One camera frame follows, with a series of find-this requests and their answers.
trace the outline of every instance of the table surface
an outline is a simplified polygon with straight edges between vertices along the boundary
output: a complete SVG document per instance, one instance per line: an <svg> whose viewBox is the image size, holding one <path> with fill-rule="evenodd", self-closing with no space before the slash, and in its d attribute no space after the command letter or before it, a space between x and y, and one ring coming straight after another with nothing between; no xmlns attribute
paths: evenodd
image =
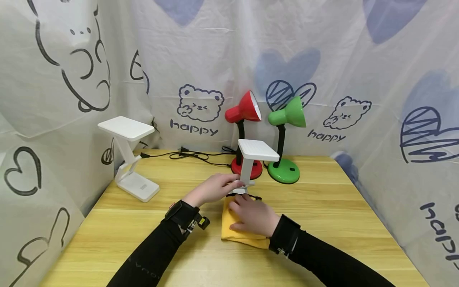
<svg viewBox="0 0 459 287"><path fill-rule="evenodd" d="M138 150L161 154L165 150ZM230 163L234 156L212 157ZM294 219L310 234L355 257L398 287L428 286L379 221L340 166L327 157L286 157L301 171L283 185L263 170L249 188L277 213ZM136 172L159 184L147 203L112 182L42 281L47 287L106 286L132 251L179 200L210 175L230 173L195 158L142 159ZM195 230L164 272L159 286L323 286L309 271L273 252L222 241L223 200L202 206L211 224Z"/></svg>

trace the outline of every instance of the green desk lamp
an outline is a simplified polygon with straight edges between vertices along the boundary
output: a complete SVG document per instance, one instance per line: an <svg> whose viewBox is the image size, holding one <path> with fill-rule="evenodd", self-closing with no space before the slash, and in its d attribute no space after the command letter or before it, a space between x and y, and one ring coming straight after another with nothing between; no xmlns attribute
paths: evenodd
<svg viewBox="0 0 459 287"><path fill-rule="evenodd" d="M279 129L279 142L277 144L279 161L271 162L268 165L268 173L275 181L280 183L295 183L300 178L300 170L292 161L282 158L282 152L284 150L285 124L289 123L296 127L306 128L301 98L296 96L285 108L270 113L268 121Z"/></svg>

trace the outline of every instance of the green lamp base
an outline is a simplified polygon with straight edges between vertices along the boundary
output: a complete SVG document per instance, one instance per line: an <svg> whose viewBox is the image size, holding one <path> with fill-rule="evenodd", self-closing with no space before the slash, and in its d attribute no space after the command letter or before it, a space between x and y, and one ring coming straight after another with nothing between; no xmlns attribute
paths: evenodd
<svg viewBox="0 0 459 287"><path fill-rule="evenodd" d="M269 163L268 173L275 181L292 184L300 179L300 169L292 161L283 158L277 168L273 165L274 163Z"/></svg>

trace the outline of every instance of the fabric backdrop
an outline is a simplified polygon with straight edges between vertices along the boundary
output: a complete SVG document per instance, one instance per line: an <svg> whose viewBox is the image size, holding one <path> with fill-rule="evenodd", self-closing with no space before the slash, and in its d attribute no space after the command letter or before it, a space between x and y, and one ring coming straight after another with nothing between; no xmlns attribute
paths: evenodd
<svg viewBox="0 0 459 287"><path fill-rule="evenodd" d="M333 156L431 286L459 278L459 3L454 0L0 0L1 286L36 286L139 147L236 147L247 90L295 95L285 154ZM277 129L246 122L276 148Z"/></svg>

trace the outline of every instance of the red lamp shade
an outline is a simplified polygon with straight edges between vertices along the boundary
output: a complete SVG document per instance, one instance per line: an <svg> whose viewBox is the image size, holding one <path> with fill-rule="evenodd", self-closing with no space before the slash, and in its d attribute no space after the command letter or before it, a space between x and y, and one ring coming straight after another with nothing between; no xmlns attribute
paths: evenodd
<svg viewBox="0 0 459 287"><path fill-rule="evenodd" d="M251 90L245 93L238 106L232 107L225 112L225 119L231 124L243 119L261 122L261 112Z"/></svg>

